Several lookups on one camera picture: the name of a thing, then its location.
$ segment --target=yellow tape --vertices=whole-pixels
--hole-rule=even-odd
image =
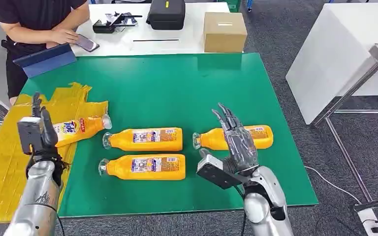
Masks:
[[[50,101],[41,96],[42,106],[50,112],[53,123],[103,115],[108,102],[86,102],[92,87],[79,83],[70,84],[68,88],[56,88]],[[22,153],[16,122],[22,117],[31,115],[31,97],[21,94],[17,103],[5,116],[0,126],[0,222],[8,222],[14,214],[26,183],[25,166],[29,157]],[[72,163],[76,151],[72,143],[58,148],[63,161]],[[64,171],[62,180],[64,188],[61,192],[59,205],[62,202],[65,186],[70,170]]]

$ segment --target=white table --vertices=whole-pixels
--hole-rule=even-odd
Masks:
[[[149,54],[203,53],[202,32],[205,12],[229,12],[225,2],[187,3],[185,24],[182,30],[153,30],[146,24],[150,4],[91,4],[91,18],[81,25],[77,32],[100,44],[100,48],[88,53],[78,46],[72,46],[76,56],[119,56]],[[113,34],[95,34],[92,25],[105,13],[117,11],[142,15],[136,18],[138,26]],[[0,41],[5,33],[0,28]],[[179,41],[134,42],[133,40],[178,39]],[[0,46],[0,105],[10,106],[6,85],[6,50]]]
[[[375,64],[378,3],[325,4],[286,80],[306,124]],[[378,95],[378,72],[354,95]]]
[[[153,30],[146,23],[149,9],[149,3],[91,4],[90,20],[81,25],[77,33],[95,41],[100,48],[88,53],[78,46],[72,46],[73,52],[77,57],[204,53],[202,34],[205,12],[229,12],[225,2],[186,3],[185,24],[182,30]],[[94,33],[92,25],[103,18],[104,14],[115,11],[130,12],[132,15],[143,17],[136,18],[137,26],[127,27],[123,32]],[[177,39],[178,41],[134,41],[153,39]]]

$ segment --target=tide bottle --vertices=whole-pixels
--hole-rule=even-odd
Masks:
[[[102,144],[106,149],[124,151],[181,151],[181,128],[126,129],[117,134],[105,133]]]
[[[136,180],[181,180],[186,176],[182,154],[126,155],[116,160],[102,159],[100,175]]]
[[[244,126],[252,135],[254,145],[257,149],[266,149],[273,144],[273,132],[268,125]],[[228,150],[222,128],[211,129],[204,134],[193,133],[193,147],[209,148],[212,150]]]
[[[59,141],[56,147],[61,147],[82,139],[88,139],[102,129],[111,129],[111,118],[108,114],[102,117],[85,117],[53,125]]]

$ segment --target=power strip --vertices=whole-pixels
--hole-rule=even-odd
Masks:
[[[368,236],[378,236],[378,219],[375,216],[372,208],[367,208],[357,212],[364,230]]]

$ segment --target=black cable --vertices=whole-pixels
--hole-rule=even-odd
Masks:
[[[243,192],[241,192],[241,190],[237,186],[234,186],[234,188],[235,188],[235,190],[237,190],[238,194],[240,194],[241,198],[244,200],[245,196],[244,196]],[[246,228],[246,219],[247,219],[247,215],[246,215],[246,211],[244,210],[243,225],[241,226],[240,236],[244,235],[244,229]]]
[[[373,222],[375,222],[375,223],[378,223],[377,220],[374,220],[374,219],[366,219],[366,220],[363,220],[363,222],[361,222],[361,224],[364,224],[364,222],[366,222],[366,221],[373,221]]]
[[[49,207],[49,208],[51,208],[53,211],[55,211],[55,212],[56,212],[57,219],[59,220],[59,223],[60,223],[60,228],[62,229],[62,234],[63,234],[63,236],[65,236],[62,221],[60,220],[59,214],[57,213],[57,210],[56,210],[54,207],[52,207],[52,206],[50,206],[50,205],[48,205],[48,204],[44,204],[44,203],[30,203],[30,204],[27,204],[27,205],[40,205],[40,206],[45,206],[45,207]]]
[[[315,230],[314,230],[314,235],[315,235],[315,236],[318,235],[318,234],[317,234],[317,230],[318,230],[319,222],[320,222],[324,217],[327,217],[327,216],[330,216],[330,217],[336,219],[340,224],[342,224],[344,227],[346,227],[346,228],[347,228],[351,233],[353,233],[354,235],[356,235],[356,236],[362,236],[359,232],[357,232],[356,230],[352,229],[352,228],[351,228],[350,226],[348,226],[346,223],[344,223],[343,221],[341,221],[338,217],[333,216],[333,215],[325,215],[325,216],[320,217],[320,218],[317,220],[317,222],[316,222],[316,224],[315,224]]]
[[[243,236],[243,235],[244,235],[244,229],[246,228],[246,218],[247,218],[247,215],[246,215],[246,212],[244,211],[243,226],[242,226],[242,228],[241,228],[240,236]]]

